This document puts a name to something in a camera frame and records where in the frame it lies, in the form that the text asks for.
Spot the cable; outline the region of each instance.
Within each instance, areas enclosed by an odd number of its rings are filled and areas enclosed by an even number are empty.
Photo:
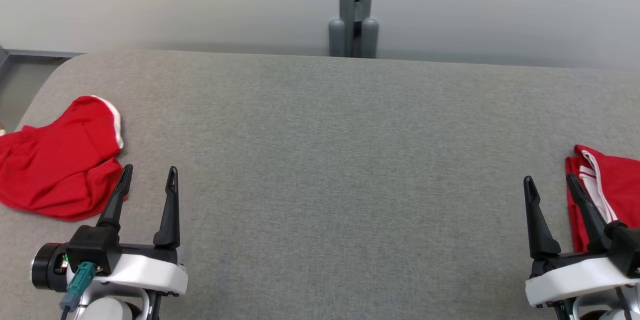
[[[622,288],[620,286],[615,288],[615,294],[617,295],[618,300],[620,300],[620,304],[624,307],[624,309],[622,309],[624,311],[624,320],[632,320],[629,302],[627,301],[624,293],[622,293]]]
[[[70,311],[71,313],[76,311],[80,304],[80,299],[82,299],[82,294],[89,288],[94,277],[96,277],[96,265],[89,261],[80,263],[73,275],[73,279],[66,287],[66,293],[60,301],[60,309],[62,311],[66,310],[66,312],[62,313],[65,318]]]
[[[67,320],[67,314],[69,314],[69,306],[65,306],[64,310],[62,310],[62,316],[60,320]]]

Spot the gray table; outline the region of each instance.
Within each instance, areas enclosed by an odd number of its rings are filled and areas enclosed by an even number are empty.
[[[163,320],[552,319],[524,295],[522,178],[569,251],[574,144],[640,158],[637,74],[99,53],[62,65],[22,124],[48,124],[80,95],[123,117],[123,242],[151,242],[167,170],[180,171],[189,289],[163,302]],[[33,288],[28,267],[78,225],[0,208],[0,318],[59,316],[59,293]]]

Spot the garment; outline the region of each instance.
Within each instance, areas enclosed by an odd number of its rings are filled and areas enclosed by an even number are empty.
[[[51,124],[0,136],[0,202],[69,222],[98,215],[122,172],[123,146],[115,106],[78,97]]]
[[[575,156],[565,160],[567,174],[576,174],[602,218],[640,227],[640,161],[603,154],[584,145],[574,147]],[[586,252],[589,242],[580,209],[567,190],[573,248]]]

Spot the white stripe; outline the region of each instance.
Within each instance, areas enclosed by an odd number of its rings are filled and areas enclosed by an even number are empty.
[[[591,167],[593,168],[593,170],[595,171],[595,177],[596,177],[596,188],[597,190],[594,188],[592,191],[594,192],[594,194],[599,195],[599,198],[601,199],[601,204],[606,208],[606,213],[603,213],[602,209],[598,209],[602,215],[603,218],[605,218],[606,222],[610,223],[614,220],[618,219],[618,216],[616,215],[615,211],[613,210],[613,208],[611,208],[611,205],[609,204],[609,202],[607,201],[606,197],[604,196],[604,192],[602,191],[602,175],[600,172],[600,168],[598,167],[598,162],[596,161],[595,156],[593,156],[589,151],[587,150],[583,150],[582,151],[582,156],[584,156],[585,159],[587,159],[587,161],[589,162],[589,165],[591,165]]]
[[[596,176],[596,172],[585,165],[580,165],[580,169],[578,170],[581,173],[589,174],[592,177]]]
[[[118,143],[118,147],[122,149],[124,147],[124,141],[122,140],[122,136],[121,136],[121,124],[120,124],[121,117],[120,117],[120,113],[118,112],[118,109],[116,108],[116,106],[114,106],[114,104],[110,103],[109,101],[103,99],[100,96],[96,96],[96,95],[91,95],[91,96],[103,102],[104,105],[106,105],[107,108],[109,108],[109,111],[112,113],[113,130],[115,131],[115,134],[116,134],[116,143]]]
[[[594,176],[590,176],[582,172],[578,176],[582,179],[587,194],[589,194],[589,197],[598,209],[600,215],[602,215],[602,218],[604,218],[608,223],[612,222],[614,219],[610,212],[610,208],[598,193],[598,180]]]

